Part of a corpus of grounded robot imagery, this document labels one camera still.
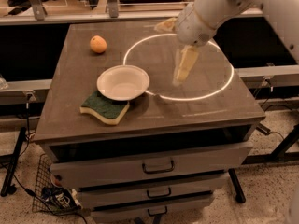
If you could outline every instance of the sponge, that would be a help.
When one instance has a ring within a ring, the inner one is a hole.
[[[117,125],[129,107],[128,101],[114,101],[95,91],[81,105],[80,112],[93,115],[105,124]]]

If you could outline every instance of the gray drawer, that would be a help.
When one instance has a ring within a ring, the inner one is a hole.
[[[149,182],[122,188],[100,188],[93,191],[78,193],[78,200],[84,208],[93,209],[95,206],[113,205],[155,200],[190,193],[213,191],[220,189],[229,175],[193,175],[185,178]]]
[[[96,223],[112,222],[136,217],[148,217],[193,208],[204,208],[205,206],[209,206],[213,199],[213,194],[206,194],[160,203],[144,203],[106,211],[94,211],[91,212],[91,216]]]
[[[235,168],[251,149],[251,142],[242,142],[148,155],[55,163],[50,169],[62,178],[65,189],[78,189]]]

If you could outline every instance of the desk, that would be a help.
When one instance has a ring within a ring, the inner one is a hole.
[[[65,189],[78,191],[99,222],[209,205],[226,171],[249,154],[248,139],[264,119],[213,43],[201,48],[186,82],[174,87],[181,45],[174,35],[156,36],[157,22],[71,25],[37,125],[35,142],[51,158],[51,171]],[[105,53],[91,52],[94,35],[107,41]],[[124,63],[145,69],[150,85],[120,124],[80,114],[98,76]]]

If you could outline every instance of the black handle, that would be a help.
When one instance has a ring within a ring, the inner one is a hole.
[[[147,190],[147,195],[148,195],[148,198],[151,198],[151,199],[153,199],[153,198],[165,198],[165,197],[168,197],[168,196],[171,195],[171,189],[168,188],[168,193],[162,194],[162,195],[158,195],[158,196],[150,196],[150,192]]]
[[[143,163],[142,164],[142,169],[143,169],[143,172],[147,175],[156,175],[156,174],[160,174],[160,173],[168,173],[168,172],[174,171],[175,163],[174,163],[174,161],[171,161],[171,167],[170,168],[162,169],[162,170],[154,170],[154,171],[148,171],[147,167],[146,167],[146,164]]]
[[[150,212],[150,210],[148,209],[148,214],[149,214],[150,217],[155,217],[155,216],[157,216],[157,215],[163,215],[163,214],[166,214],[167,212],[168,212],[167,206],[165,207],[165,211],[164,211],[163,213],[155,213],[155,214],[152,214],[152,213]]]

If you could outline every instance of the bowl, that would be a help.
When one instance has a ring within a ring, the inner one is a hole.
[[[106,98],[116,101],[135,99],[150,85],[148,74],[133,65],[117,65],[107,69],[97,79],[97,89]]]

